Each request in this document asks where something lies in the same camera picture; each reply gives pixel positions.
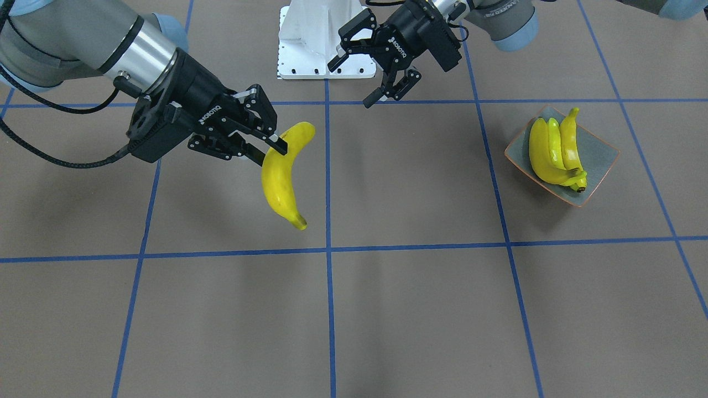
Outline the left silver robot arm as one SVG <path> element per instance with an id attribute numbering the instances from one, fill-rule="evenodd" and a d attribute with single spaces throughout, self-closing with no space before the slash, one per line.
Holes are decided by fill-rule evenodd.
<path id="1" fill-rule="evenodd" d="M 364 56 L 382 71 L 382 80 L 363 101 L 366 108 L 378 101 L 402 100 L 422 75 L 414 61 L 430 54 L 447 72 L 472 61 L 475 44 L 470 27 L 488 36 L 498 56 L 489 61 L 495 71 L 476 78 L 478 88 L 510 88 L 534 74 L 526 67 L 538 40 L 564 42 L 574 33 L 568 23 L 553 31 L 545 12 L 552 1 L 367 1 L 366 6 L 339 27 L 329 58 L 329 71 L 338 70 L 352 56 Z"/>

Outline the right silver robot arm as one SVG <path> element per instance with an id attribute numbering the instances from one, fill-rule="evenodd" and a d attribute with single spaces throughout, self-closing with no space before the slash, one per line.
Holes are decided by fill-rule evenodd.
<path id="1" fill-rule="evenodd" d="M 139 14 L 121 1 L 3 1 L 2 81 L 56 110 L 86 115 L 106 108 L 119 92 L 137 99 L 128 144 L 101 161 L 62 161 L 35 148 L 2 123 L 20 146 L 55 165 L 90 169 L 132 155 L 155 162 L 187 139 L 194 151 L 223 160 L 264 153 L 243 136 L 263 139 L 281 155 L 277 114 L 262 87 L 225 87 L 185 47 L 179 21 Z M 105 76 L 113 93 L 98 106 L 70 108 L 39 96 L 69 79 Z"/>

